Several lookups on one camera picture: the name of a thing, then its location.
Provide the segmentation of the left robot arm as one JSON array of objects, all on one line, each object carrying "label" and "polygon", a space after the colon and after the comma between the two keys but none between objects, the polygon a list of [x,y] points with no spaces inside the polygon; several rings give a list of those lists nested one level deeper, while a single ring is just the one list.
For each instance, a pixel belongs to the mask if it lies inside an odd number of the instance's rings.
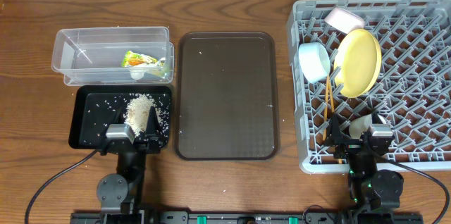
[{"label": "left robot arm", "polygon": [[158,154],[164,136],[156,109],[148,112],[146,128],[136,135],[128,124],[111,124],[99,145],[102,155],[116,154],[116,172],[103,177],[97,185],[101,203],[101,223],[152,223],[148,210],[140,208],[146,157]]}]

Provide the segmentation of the pink white bowl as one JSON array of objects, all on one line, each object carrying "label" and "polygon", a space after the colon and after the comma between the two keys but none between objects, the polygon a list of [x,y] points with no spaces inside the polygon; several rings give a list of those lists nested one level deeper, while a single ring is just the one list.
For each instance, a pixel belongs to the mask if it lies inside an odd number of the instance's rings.
[{"label": "pink white bowl", "polygon": [[338,7],[335,7],[324,20],[331,27],[345,34],[349,34],[353,30],[363,29],[365,26],[362,18]]}]

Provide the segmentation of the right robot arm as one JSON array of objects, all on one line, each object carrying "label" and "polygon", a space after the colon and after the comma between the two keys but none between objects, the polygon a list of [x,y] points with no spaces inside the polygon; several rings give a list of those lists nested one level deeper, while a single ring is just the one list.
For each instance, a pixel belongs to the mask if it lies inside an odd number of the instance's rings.
[{"label": "right robot arm", "polygon": [[400,173],[377,168],[377,158],[388,153],[394,140],[390,126],[373,117],[358,139],[344,136],[338,117],[328,121],[324,145],[333,147],[333,157],[349,165],[348,186],[355,205],[334,217],[334,223],[394,223],[393,210],[400,207],[404,178]]}]

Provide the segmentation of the yellow plate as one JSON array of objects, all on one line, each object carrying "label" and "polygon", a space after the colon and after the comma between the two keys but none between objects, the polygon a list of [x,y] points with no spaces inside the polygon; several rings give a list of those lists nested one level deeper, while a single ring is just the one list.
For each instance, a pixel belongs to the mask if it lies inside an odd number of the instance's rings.
[{"label": "yellow plate", "polygon": [[347,98],[367,93],[381,71],[381,46],[367,30],[357,29],[345,36],[338,47],[333,69],[339,68],[334,81],[342,85],[340,93]]}]

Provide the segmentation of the white tissue wad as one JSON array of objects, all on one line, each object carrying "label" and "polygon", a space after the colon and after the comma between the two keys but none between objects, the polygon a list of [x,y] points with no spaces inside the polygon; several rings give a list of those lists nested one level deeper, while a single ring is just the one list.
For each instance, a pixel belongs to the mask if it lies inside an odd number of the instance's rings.
[{"label": "white tissue wad", "polygon": [[134,80],[141,80],[146,73],[158,77],[167,76],[167,71],[163,66],[151,64],[139,64],[137,66],[132,66],[129,67],[129,71],[131,78]]}]

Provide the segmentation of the green snack wrapper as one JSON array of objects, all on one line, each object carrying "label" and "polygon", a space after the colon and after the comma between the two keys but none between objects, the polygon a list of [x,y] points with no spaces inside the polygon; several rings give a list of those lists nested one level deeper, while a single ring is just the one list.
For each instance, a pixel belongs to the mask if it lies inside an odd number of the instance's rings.
[{"label": "green snack wrapper", "polygon": [[127,51],[122,60],[121,66],[124,68],[125,67],[135,67],[135,66],[140,66],[140,65],[163,66],[165,62],[166,62],[165,58],[157,59],[157,58],[154,58],[149,55],[138,54],[133,51]]}]

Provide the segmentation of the light blue bowl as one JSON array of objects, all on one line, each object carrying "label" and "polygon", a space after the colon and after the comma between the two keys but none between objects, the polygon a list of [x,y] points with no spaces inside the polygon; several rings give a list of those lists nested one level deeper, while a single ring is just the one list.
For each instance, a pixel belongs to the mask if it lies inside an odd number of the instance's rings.
[{"label": "light blue bowl", "polygon": [[326,48],[318,42],[300,44],[299,64],[309,83],[316,83],[330,74],[330,59]]}]

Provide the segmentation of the white green cup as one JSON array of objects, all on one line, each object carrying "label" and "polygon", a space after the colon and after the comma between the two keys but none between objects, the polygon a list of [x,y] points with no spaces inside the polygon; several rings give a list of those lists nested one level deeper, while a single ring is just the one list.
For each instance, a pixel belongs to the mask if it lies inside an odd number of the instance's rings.
[{"label": "white green cup", "polygon": [[349,134],[352,139],[359,139],[371,125],[371,114],[354,119],[349,126]]}]

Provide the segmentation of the pile of white rice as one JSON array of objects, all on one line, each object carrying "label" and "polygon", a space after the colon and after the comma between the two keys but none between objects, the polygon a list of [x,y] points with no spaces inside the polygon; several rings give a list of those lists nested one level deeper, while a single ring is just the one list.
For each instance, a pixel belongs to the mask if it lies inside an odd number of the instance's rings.
[{"label": "pile of white rice", "polygon": [[154,106],[162,134],[169,136],[171,96],[169,94],[96,93],[89,94],[82,119],[86,137],[98,137],[110,124],[126,123],[135,135],[142,136],[147,126],[150,107]]}]

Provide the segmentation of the wooden chopstick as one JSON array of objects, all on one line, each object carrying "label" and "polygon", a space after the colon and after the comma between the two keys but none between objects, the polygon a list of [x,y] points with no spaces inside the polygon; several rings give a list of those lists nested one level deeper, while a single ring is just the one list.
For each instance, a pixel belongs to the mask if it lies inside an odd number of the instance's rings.
[{"label": "wooden chopstick", "polygon": [[[332,113],[335,113],[335,104],[334,104],[334,100],[333,100],[333,90],[332,90],[332,83],[330,81],[330,76],[327,77],[327,84],[328,84],[328,93],[329,93],[331,111],[332,111]],[[342,164],[342,159],[338,159],[338,163]]]},{"label": "wooden chopstick", "polygon": [[[323,121],[326,123],[328,121],[328,102],[329,102],[329,84],[330,77],[327,75],[326,77],[326,90],[325,90],[325,108],[323,111]],[[327,126],[323,129],[323,141],[326,140]]]}]

